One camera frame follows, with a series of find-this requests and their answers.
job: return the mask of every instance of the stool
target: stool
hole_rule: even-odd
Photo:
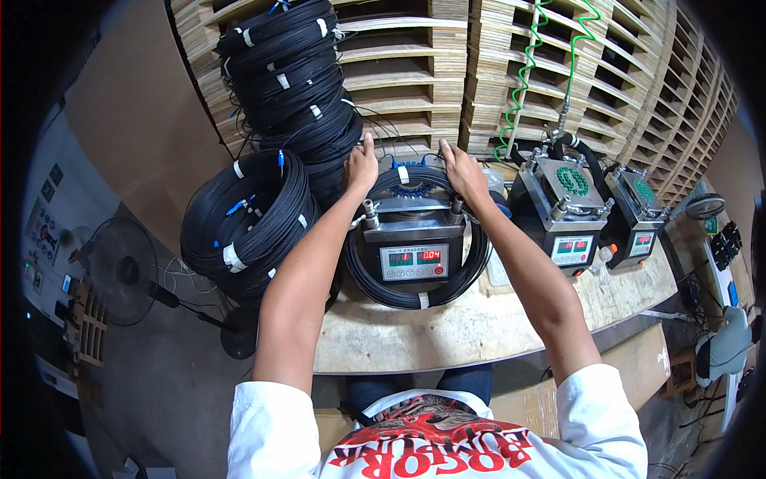
[[[680,384],[676,384],[673,381],[673,367],[686,364],[686,363],[689,364],[691,377],[682,381]],[[677,353],[674,353],[670,357],[670,377],[665,383],[666,391],[660,394],[660,398],[666,399],[666,398],[669,398],[670,396],[674,396],[676,394],[689,391],[690,389],[694,389],[697,386],[695,365],[696,365],[696,354],[694,352],[694,346],[687,346],[679,350]]]

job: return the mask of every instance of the black cable coil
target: black cable coil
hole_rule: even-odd
[[[424,166],[415,166],[407,168],[410,182],[423,182],[435,185],[444,189],[453,198],[456,195],[455,190],[447,180],[447,174],[438,169]],[[398,171],[389,170],[378,177],[375,186],[368,193],[368,198],[375,198],[386,190],[401,184]],[[489,261],[489,239],[480,225],[471,222],[471,246],[468,250],[468,256],[460,270],[452,276],[445,284],[442,284],[435,290],[428,291],[429,307],[439,306],[449,303],[458,298],[461,294],[473,284],[473,282],[484,271],[484,267]],[[349,269],[354,282],[359,286],[364,294],[389,307],[395,307],[401,310],[419,310],[421,300],[418,294],[402,293],[392,290],[380,284],[367,272],[357,251],[356,230],[349,231],[345,237],[345,248],[343,254],[346,266]]]
[[[345,35],[328,0],[282,7],[221,36],[221,75],[239,99],[248,139],[297,154],[326,211],[342,193],[343,162],[362,136],[333,49]]]
[[[282,153],[283,169],[279,150],[269,149],[219,172],[199,189],[181,226],[183,261],[241,306],[260,302],[276,269],[319,219],[303,164]]]

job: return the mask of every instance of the electric fan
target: electric fan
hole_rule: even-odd
[[[235,359],[255,352],[258,309],[235,308],[223,321],[182,303],[157,284],[157,257],[144,229],[129,218],[106,220],[90,239],[88,255],[94,290],[103,298],[107,319],[117,326],[141,321],[155,301],[187,310],[198,319],[221,328],[221,345]]]

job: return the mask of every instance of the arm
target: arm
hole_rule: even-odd
[[[450,184],[466,200],[492,241],[519,295],[529,322],[542,339],[553,377],[561,385],[572,373],[601,362],[577,291],[551,258],[495,206],[476,158],[446,140],[440,148]]]
[[[356,209],[378,178],[372,136],[346,160],[348,186],[311,227],[266,289],[260,305],[253,381],[278,382],[311,394],[314,352],[332,276]]]

